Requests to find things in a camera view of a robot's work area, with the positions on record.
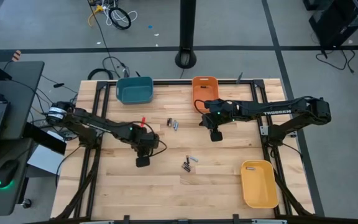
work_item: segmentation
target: green light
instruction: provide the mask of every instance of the green light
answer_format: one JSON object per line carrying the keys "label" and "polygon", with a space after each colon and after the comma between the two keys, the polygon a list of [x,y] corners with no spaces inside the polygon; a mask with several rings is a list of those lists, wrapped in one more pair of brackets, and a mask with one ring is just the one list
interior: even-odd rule
{"label": "green light", "polygon": [[0,187],[1,190],[10,189],[13,186],[13,180],[6,186],[6,187]]}

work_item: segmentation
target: black pole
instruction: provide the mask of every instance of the black pole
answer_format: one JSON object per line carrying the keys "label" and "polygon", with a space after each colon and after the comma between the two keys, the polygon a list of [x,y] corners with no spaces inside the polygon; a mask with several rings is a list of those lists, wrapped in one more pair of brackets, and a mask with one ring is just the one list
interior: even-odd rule
{"label": "black pole", "polygon": [[192,68],[197,57],[193,51],[196,0],[180,1],[180,46],[175,63],[180,68]]}

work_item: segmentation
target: wooden tabletop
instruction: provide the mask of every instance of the wooden tabletop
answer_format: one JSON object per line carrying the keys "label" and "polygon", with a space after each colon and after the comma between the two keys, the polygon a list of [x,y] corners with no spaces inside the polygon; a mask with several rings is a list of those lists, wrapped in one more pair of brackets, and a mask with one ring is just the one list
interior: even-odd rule
{"label": "wooden tabletop", "polygon": [[[279,79],[264,81],[269,101],[285,100]],[[91,112],[95,88],[96,81],[82,81],[76,106]],[[222,125],[219,130],[223,133],[223,141],[211,142],[209,131],[198,126],[201,115],[193,109],[191,85],[154,86],[153,101],[143,105],[123,105],[117,101],[115,92],[115,87],[112,87],[107,118],[140,121],[145,116],[146,122],[167,144],[168,149],[151,158],[148,167],[137,168],[136,153],[129,145],[105,134],[92,220],[122,220],[124,215],[130,215],[131,220],[225,219],[232,218],[235,213],[240,218],[274,217],[273,209],[250,208],[242,199],[241,164],[246,160],[263,159],[256,121]],[[220,85],[219,97],[225,100],[252,100],[248,85]],[[177,131],[166,126],[167,118],[179,122]],[[290,117],[276,115],[272,119],[275,124],[281,124]],[[294,138],[287,137],[284,143],[297,148]],[[66,155],[77,146],[77,140],[69,142]],[[313,213],[299,154],[285,146],[279,147],[279,150],[288,188]],[[199,159],[197,163],[190,162],[193,166],[190,173],[181,168],[186,155]],[[84,149],[79,149],[62,165],[51,217],[62,212],[77,191],[83,156]],[[277,195],[280,210],[284,213],[278,187]],[[84,198],[82,215],[85,214],[88,192],[85,192]]]}

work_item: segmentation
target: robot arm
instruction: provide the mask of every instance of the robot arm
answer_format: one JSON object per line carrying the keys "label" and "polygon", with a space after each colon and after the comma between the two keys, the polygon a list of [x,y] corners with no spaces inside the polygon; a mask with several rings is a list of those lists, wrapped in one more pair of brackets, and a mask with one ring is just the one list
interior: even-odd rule
{"label": "robot arm", "polygon": [[47,122],[73,131],[79,136],[80,144],[91,147],[101,144],[98,142],[98,131],[112,134],[116,139],[130,144],[135,150],[138,156],[137,167],[150,165],[150,156],[153,156],[153,149],[158,148],[160,141],[158,134],[148,133],[146,128],[140,127],[135,124],[136,122],[110,121],[84,109],[75,108],[67,102],[54,103],[49,109]]}
{"label": "robot arm", "polygon": [[208,114],[202,115],[200,126],[211,130],[211,140],[222,140],[218,126],[232,121],[252,121],[262,116],[277,114],[295,114],[296,116],[281,125],[260,127],[262,135],[268,137],[268,143],[282,145],[285,136],[309,124],[324,125],[331,121],[329,104],[322,98],[304,96],[294,100],[272,103],[254,101],[222,100],[205,101]]}

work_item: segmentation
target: battery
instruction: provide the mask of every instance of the battery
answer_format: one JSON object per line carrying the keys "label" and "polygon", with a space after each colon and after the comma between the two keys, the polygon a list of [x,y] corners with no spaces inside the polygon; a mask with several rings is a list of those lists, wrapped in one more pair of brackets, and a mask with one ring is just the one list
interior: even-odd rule
{"label": "battery", "polygon": [[198,159],[196,159],[196,158],[193,157],[193,156],[190,156],[190,159],[191,159],[192,161],[198,162]]}
{"label": "battery", "polygon": [[172,126],[172,118],[167,119],[167,126]]}
{"label": "battery", "polygon": [[190,164],[188,164],[187,162],[184,162],[184,163],[183,163],[183,166],[186,166],[187,168],[191,169]]}
{"label": "battery", "polygon": [[191,171],[191,169],[189,167],[187,167],[186,165],[184,165],[184,164],[181,167],[184,168],[187,172]]}

